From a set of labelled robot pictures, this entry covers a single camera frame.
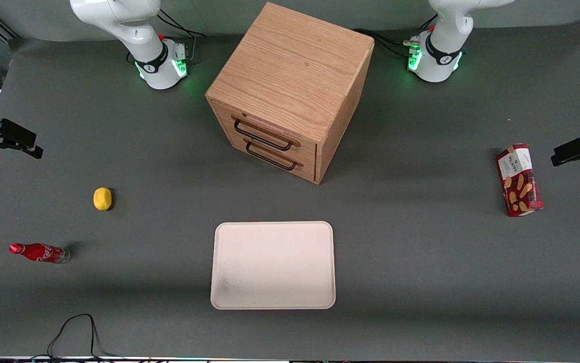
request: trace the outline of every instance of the drawer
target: drawer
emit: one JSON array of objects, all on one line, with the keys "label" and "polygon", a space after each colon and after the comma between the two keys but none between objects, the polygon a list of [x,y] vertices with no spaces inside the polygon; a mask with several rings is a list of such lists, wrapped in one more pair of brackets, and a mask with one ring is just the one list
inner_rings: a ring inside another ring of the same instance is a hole
[{"label": "drawer", "polygon": [[234,144],[235,140],[247,138],[253,143],[264,145],[267,149],[287,156],[290,159],[302,163],[314,165],[316,157],[316,144],[296,136],[288,136],[282,131],[273,131],[256,117],[247,115],[224,106],[218,102],[212,102],[214,111],[227,133],[229,140]]},{"label": "drawer", "polygon": [[232,145],[234,145],[236,149],[246,152],[248,155],[306,179],[309,182],[314,182],[314,163],[304,163],[303,161],[289,158],[287,155],[283,155],[281,152],[271,149],[266,145],[249,140],[249,138],[241,137],[232,140]]}]

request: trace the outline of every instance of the white tray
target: white tray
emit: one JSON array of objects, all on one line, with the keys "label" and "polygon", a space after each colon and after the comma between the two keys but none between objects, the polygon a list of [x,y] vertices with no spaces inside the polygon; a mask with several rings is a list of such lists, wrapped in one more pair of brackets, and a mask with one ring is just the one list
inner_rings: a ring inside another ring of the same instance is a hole
[{"label": "white tray", "polygon": [[335,298],[334,246],[327,222],[223,223],[216,228],[215,308],[328,309]]}]

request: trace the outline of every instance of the metal drawer handle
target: metal drawer handle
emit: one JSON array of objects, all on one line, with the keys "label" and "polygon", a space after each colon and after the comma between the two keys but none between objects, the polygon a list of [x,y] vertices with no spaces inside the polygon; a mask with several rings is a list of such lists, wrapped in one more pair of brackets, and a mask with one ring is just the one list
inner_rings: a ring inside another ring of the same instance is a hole
[{"label": "metal drawer handle", "polygon": [[288,141],[288,145],[287,146],[281,146],[281,145],[276,145],[276,143],[273,142],[269,142],[263,138],[260,138],[252,133],[248,133],[248,131],[245,131],[243,129],[239,129],[238,126],[241,123],[241,120],[237,119],[236,117],[232,118],[235,120],[234,122],[234,128],[236,129],[236,131],[238,131],[239,133],[245,135],[245,136],[249,136],[250,138],[252,138],[253,140],[256,140],[257,142],[260,143],[264,143],[265,145],[269,146],[269,147],[274,147],[274,149],[280,150],[280,151],[288,151],[290,150],[290,147],[292,146],[292,142]]},{"label": "metal drawer handle", "polygon": [[251,142],[248,142],[247,143],[247,146],[245,147],[245,149],[247,150],[248,154],[257,157],[257,158],[261,159],[262,161],[267,161],[267,163],[270,163],[270,164],[274,165],[275,167],[279,167],[279,168],[282,168],[283,170],[287,170],[287,171],[292,171],[292,170],[294,170],[294,168],[297,165],[297,162],[294,161],[292,163],[292,166],[287,167],[287,166],[285,166],[285,165],[283,165],[281,163],[278,163],[277,161],[273,161],[270,158],[267,158],[267,157],[265,157],[263,155],[260,155],[258,152],[251,151],[250,148],[249,148],[250,146],[251,146]]}]

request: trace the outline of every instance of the red bottle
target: red bottle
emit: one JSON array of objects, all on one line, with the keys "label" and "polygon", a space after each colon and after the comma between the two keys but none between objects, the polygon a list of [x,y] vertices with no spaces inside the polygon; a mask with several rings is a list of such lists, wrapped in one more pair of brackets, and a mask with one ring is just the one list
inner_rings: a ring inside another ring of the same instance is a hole
[{"label": "red bottle", "polygon": [[11,244],[10,253],[23,255],[28,260],[50,262],[51,264],[65,264],[71,259],[71,251],[45,244]]}]

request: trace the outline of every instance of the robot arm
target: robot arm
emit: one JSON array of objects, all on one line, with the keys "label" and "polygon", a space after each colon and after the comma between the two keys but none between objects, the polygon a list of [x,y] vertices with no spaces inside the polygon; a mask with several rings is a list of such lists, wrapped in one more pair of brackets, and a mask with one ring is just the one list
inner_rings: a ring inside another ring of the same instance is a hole
[{"label": "robot arm", "polygon": [[445,53],[460,50],[474,29],[474,18],[468,14],[476,9],[502,7],[514,0],[428,0],[439,20],[431,34],[433,46]]},{"label": "robot arm", "polygon": [[160,0],[71,0],[71,8],[84,23],[117,37],[138,61],[149,62],[162,51],[162,42],[151,25],[124,25],[156,16]]},{"label": "robot arm", "polygon": [[160,39],[153,27],[144,22],[158,14],[160,0],[71,0],[71,8],[84,23],[117,37],[152,88],[168,89],[186,76],[184,44]]},{"label": "robot arm", "polygon": [[439,16],[435,30],[425,30],[411,37],[422,44],[409,60],[409,70],[428,82],[442,82],[455,69],[460,51],[474,29],[474,19],[468,14],[476,9],[501,7],[514,0],[428,0]]}]

